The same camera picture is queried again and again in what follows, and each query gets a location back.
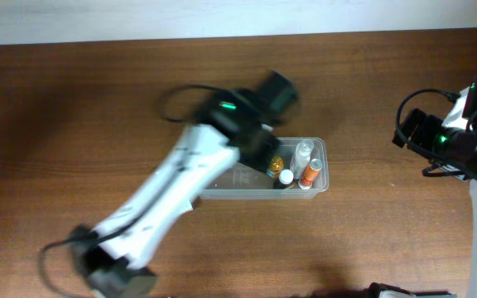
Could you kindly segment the white green medicine box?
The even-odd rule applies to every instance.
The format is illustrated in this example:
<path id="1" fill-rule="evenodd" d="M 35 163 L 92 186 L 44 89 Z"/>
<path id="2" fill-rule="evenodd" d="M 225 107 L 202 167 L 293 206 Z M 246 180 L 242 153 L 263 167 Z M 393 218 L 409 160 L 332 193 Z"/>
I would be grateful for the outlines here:
<path id="1" fill-rule="evenodd" d="M 190 201 L 186 201 L 186 202 L 183 204 L 182 208 L 183 208 L 183 212 L 184 212 L 184 213 L 190 212 L 190 211 L 193 210 L 193 206 L 192 206 L 192 204 L 191 204 Z"/>

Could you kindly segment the dark syrup bottle white cap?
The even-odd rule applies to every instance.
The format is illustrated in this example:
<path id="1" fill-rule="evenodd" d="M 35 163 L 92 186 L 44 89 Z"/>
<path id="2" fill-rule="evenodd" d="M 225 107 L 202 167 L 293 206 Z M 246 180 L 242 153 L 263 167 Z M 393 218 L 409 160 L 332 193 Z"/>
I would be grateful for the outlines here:
<path id="1" fill-rule="evenodd" d="M 294 175 L 291 170 L 285 169 L 280 172 L 279 176 L 273 182 L 273 189 L 287 190 L 294 185 Z"/>

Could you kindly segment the white squeeze bottle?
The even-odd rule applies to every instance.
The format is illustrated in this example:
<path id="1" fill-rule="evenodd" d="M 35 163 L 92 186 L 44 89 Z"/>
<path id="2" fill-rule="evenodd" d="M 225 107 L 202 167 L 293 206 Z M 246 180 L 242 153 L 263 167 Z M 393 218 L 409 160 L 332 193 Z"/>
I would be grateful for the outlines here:
<path id="1" fill-rule="evenodd" d="M 303 140 L 296 145 L 289 166 L 289 170 L 293 173 L 295 180 L 302 177 L 302 174 L 311 160 L 311 153 L 314 147 L 314 143 L 310 139 Z"/>

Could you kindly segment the gold lid small jar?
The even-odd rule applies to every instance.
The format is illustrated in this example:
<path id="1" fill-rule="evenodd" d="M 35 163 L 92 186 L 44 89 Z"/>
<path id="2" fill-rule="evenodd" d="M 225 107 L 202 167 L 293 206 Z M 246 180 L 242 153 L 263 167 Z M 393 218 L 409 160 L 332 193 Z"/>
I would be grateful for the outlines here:
<path id="1" fill-rule="evenodd" d="M 284 170 L 284 160 L 280 156 L 274 156 L 268 165 L 266 174 L 272 178 L 277 178 Z"/>

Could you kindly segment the orange tube white cap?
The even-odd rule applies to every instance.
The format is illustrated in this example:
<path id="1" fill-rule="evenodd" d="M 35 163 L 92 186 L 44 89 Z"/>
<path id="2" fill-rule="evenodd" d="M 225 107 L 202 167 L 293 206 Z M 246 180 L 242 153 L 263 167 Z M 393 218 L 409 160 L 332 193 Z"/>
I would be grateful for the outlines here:
<path id="1" fill-rule="evenodd" d="M 322 160 L 320 159 L 311 160 L 307 168 L 305 169 L 302 177 L 299 179 L 298 185 L 304 190 L 310 189 L 313 185 L 315 178 L 319 175 L 322 168 L 323 168 Z"/>

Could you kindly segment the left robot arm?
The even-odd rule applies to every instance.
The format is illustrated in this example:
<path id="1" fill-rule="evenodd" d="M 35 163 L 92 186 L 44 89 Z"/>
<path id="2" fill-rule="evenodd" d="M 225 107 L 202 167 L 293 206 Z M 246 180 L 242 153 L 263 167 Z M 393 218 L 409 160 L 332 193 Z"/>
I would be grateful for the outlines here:
<path id="1" fill-rule="evenodd" d="M 238 163 L 266 171 L 279 140 L 275 126 L 287 100 L 267 89 L 218 90 L 190 116 L 156 171 L 94 228 L 79 226 L 75 269 L 96 297 L 145 297 L 157 281 L 147 269 L 175 221 L 212 181 Z"/>

